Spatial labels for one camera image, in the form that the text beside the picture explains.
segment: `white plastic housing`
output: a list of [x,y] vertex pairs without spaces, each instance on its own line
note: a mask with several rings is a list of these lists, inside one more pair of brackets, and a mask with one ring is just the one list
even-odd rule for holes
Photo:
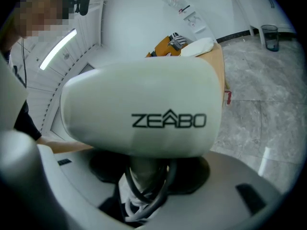
[[153,57],[72,78],[60,109],[65,130],[78,141],[133,156],[185,158],[212,147],[222,97],[205,60]]

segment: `wooden table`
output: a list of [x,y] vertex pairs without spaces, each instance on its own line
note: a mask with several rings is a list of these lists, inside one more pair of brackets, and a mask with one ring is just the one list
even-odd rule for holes
[[214,68],[220,81],[222,98],[224,98],[225,84],[227,85],[227,83],[225,82],[225,65],[222,47],[214,43],[213,49],[210,52],[197,57],[206,60]]

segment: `marble floor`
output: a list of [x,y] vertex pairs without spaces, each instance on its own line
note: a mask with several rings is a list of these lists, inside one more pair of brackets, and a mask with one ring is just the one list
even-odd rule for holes
[[261,46],[259,36],[221,46],[232,99],[229,105],[224,102],[212,150],[240,159],[284,193],[295,181],[306,152],[303,49],[288,39],[280,41],[278,52],[271,52]]

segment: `fluorescent light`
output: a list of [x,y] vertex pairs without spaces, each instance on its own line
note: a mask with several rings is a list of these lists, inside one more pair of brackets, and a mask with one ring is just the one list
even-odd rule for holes
[[53,57],[57,54],[57,52],[59,52],[60,49],[63,48],[65,44],[68,43],[69,40],[71,40],[74,36],[76,36],[76,34],[77,30],[73,29],[61,41],[59,41],[57,45],[55,45],[53,49],[50,51],[50,53],[45,57],[43,62],[40,64],[39,68],[45,70],[50,61],[53,59]]

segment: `white wall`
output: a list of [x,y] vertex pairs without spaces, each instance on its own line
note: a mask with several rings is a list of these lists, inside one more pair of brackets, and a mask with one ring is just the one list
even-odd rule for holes
[[[234,0],[186,1],[202,14],[215,38],[248,29]],[[102,30],[103,45],[117,57],[125,59],[145,57],[173,32],[195,40],[177,12],[161,0],[106,1]],[[98,54],[97,57],[103,58],[104,55]]]

